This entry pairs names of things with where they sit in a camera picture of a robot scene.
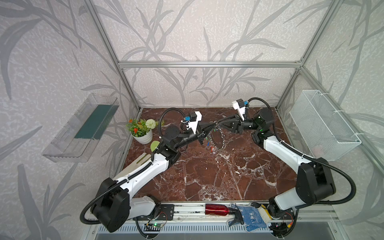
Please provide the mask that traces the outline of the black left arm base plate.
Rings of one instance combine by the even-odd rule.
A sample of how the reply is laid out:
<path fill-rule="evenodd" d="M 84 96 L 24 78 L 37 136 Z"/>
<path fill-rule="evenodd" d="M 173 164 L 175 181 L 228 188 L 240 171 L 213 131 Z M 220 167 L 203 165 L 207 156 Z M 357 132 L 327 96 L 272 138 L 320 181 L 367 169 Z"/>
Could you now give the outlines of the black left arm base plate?
<path fill-rule="evenodd" d="M 150 214 L 152 220 L 172 221 L 175 213 L 174 204 L 156 204 Z"/>

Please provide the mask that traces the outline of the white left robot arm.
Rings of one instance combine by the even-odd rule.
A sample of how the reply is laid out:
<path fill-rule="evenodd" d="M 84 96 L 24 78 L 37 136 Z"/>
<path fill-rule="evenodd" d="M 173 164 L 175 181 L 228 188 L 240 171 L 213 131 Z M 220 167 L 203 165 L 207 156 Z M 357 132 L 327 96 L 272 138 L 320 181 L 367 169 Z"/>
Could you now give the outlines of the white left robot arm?
<path fill-rule="evenodd" d="M 118 230 L 126 220 L 151 215 L 158 202 L 154 198 L 144 196 L 135 198 L 135 194 L 157 175 L 168 170 L 181 156 L 181 148 L 199 141 L 204 142 L 206 136 L 218 125 L 218 122 L 202 123 L 199 111 L 182 115 L 181 123 L 186 131 L 175 125 L 162 132 L 158 126 L 161 142 L 150 159 L 116 180 L 105 179 L 96 197 L 81 211 L 80 221 L 86 225 L 102 224 L 111 233 Z"/>

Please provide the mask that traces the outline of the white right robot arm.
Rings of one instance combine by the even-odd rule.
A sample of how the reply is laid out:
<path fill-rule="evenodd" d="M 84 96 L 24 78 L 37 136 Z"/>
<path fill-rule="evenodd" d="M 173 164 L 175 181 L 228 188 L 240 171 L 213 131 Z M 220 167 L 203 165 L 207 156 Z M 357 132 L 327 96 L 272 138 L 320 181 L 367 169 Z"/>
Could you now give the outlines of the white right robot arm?
<path fill-rule="evenodd" d="M 251 98 L 248 101 L 242 99 L 234 101 L 232 105 L 237 114 L 219 120 L 217 124 L 237 134 L 253 131 L 251 137 L 256 145 L 275 155 L 296 173 L 294 188 L 270 198 L 268 212 L 273 218 L 289 209 L 299 210 L 316 204 L 341 205 L 355 197 L 357 187 L 348 174 L 330 165 L 323 158 L 315 159 L 300 152 L 279 137 L 275 117 L 269 104 L 260 109 L 254 117 L 249 118 L 249 106 L 253 100 Z M 329 201 L 327 198 L 337 191 L 333 172 L 343 176 L 350 184 L 351 190 L 346 197 Z"/>

